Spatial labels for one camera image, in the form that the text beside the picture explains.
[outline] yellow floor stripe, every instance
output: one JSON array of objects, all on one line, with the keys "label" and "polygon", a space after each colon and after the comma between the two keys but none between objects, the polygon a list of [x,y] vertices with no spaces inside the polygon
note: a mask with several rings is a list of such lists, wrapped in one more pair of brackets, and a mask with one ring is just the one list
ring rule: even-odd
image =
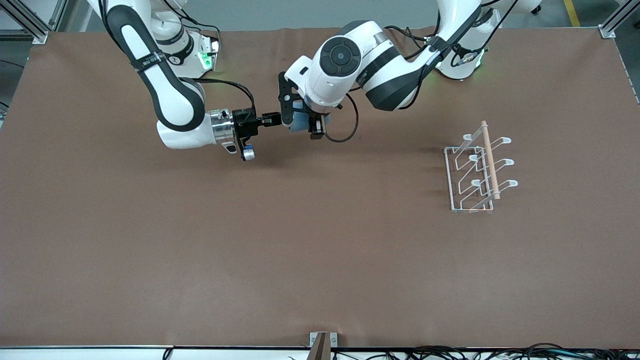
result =
[{"label": "yellow floor stripe", "polygon": [[571,26],[580,26],[580,20],[578,20],[578,14],[575,13],[575,8],[573,7],[572,0],[564,0],[564,7],[566,7],[566,12],[569,14],[569,20],[571,20]]}]

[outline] wooden rod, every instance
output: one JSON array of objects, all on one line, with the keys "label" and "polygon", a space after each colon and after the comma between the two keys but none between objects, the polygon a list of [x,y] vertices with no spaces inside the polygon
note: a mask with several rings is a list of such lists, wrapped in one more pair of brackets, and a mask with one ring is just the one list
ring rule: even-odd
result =
[{"label": "wooden rod", "polygon": [[498,177],[495,173],[495,163],[493,162],[493,151],[491,150],[491,139],[489,139],[489,127],[486,124],[486,121],[482,121],[482,135],[484,138],[484,151],[486,151],[486,160],[489,163],[489,176],[491,182],[491,189],[493,198],[495,200],[500,200],[500,190],[498,189]]}]

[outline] circular button pattern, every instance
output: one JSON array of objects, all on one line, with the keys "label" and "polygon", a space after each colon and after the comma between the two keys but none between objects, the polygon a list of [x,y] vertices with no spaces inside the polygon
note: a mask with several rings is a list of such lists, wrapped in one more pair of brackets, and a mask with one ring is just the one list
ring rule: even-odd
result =
[{"label": "circular button pattern", "polygon": [[320,67],[329,76],[344,77],[360,66],[360,50],[348,37],[336,36],[324,44],[320,52]]}]

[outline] gray floor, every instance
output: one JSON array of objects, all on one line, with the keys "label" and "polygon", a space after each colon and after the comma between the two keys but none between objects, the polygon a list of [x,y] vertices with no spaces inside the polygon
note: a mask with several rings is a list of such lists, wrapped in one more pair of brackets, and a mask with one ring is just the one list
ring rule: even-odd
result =
[{"label": "gray floor", "polygon": [[[596,26],[618,7],[615,0],[573,0],[573,3],[581,26]],[[358,19],[376,20],[381,25],[423,28],[434,25],[437,15],[434,0],[325,0],[322,6],[315,0],[190,0],[185,10],[196,20],[215,24],[222,31],[339,28]],[[69,11],[66,26],[69,31],[104,31],[100,19],[88,12],[86,1],[77,0]],[[640,12],[616,30],[616,43],[636,88],[640,87],[640,30],[634,29],[633,23],[639,18]],[[538,15],[513,14],[504,25],[548,28],[572,24],[564,0],[543,0]],[[0,59],[23,65],[30,48],[29,42],[0,41]],[[22,69],[0,63],[0,101],[10,105],[21,74]]]}]

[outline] brown table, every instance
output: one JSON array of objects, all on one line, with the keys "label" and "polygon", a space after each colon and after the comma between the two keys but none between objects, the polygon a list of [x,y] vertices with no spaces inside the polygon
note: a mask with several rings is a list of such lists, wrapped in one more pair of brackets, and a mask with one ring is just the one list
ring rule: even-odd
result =
[{"label": "brown table", "polygon": [[[276,75],[334,29],[224,33],[216,74]],[[406,51],[411,44],[405,42]],[[207,107],[246,98],[206,86]],[[257,159],[166,149],[104,33],[33,48],[0,131],[0,343],[640,347],[640,108],[595,29],[503,29],[407,111],[356,94],[350,142],[262,129]],[[442,148],[487,120],[520,181],[449,210]],[[348,134],[349,105],[333,116]]]}]

